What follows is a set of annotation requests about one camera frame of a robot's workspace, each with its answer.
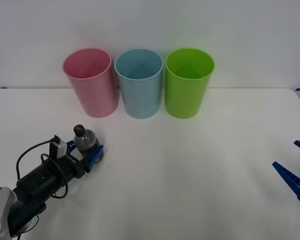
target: white table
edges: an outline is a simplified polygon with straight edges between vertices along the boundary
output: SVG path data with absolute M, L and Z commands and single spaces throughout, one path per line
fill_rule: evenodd
M 300 177 L 300 101 L 287 89 L 209 89 L 199 114 L 87 116 L 72 89 L 0 89 L 0 186 L 29 147 L 82 124 L 104 162 L 50 199 L 22 240 L 300 240 L 300 202 L 272 167 Z M 27 154 L 21 175 L 48 146 Z

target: pink cup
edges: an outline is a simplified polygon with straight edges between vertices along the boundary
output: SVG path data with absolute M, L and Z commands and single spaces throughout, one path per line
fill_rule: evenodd
M 107 52 L 98 48 L 75 51 L 62 68 L 88 115 L 102 118 L 116 110 L 119 98 Z

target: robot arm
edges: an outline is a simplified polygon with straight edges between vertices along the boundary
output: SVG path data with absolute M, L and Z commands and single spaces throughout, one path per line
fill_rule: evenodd
M 10 240 L 8 215 L 15 195 L 7 187 L 0 187 L 0 240 Z
M 71 155 L 76 148 L 73 141 L 66 143 L 66 151 L 62 149 L 65 154 L 60 157 L 60 139 L 55 139 L 57 144 L 50 143 L 49 155 L 43 153 L 42 163 L 18 180 L 13 191 L 7 187 L 0 188 L 0 240 L 10 240 L 24 233 L 30 221 L 46 209 L 45 202 L 49 198 L 65 197 L 68 182 L 90 173 L 93 166 L 102 160 L 104 146 L 98 141 L 94 151 L 79 160 Z M 55 193 L 64 186 L 65 194 L 62 197 L 56 196 Z

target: green cup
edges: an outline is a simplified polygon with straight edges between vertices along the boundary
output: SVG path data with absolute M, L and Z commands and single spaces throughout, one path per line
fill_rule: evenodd
M 176 118 L 195 116 L 200 108 L 215 62 L 196 48 L 181 48 L 165 60 L 165 108 Z

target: light blue cup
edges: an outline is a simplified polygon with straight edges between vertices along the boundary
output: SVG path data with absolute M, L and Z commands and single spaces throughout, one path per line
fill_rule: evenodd
M 119 77 L 125 111 L 146 119 L 159 109 L 164 61 L 149 49 L 132 49 L 119 55 L 114 69 Z

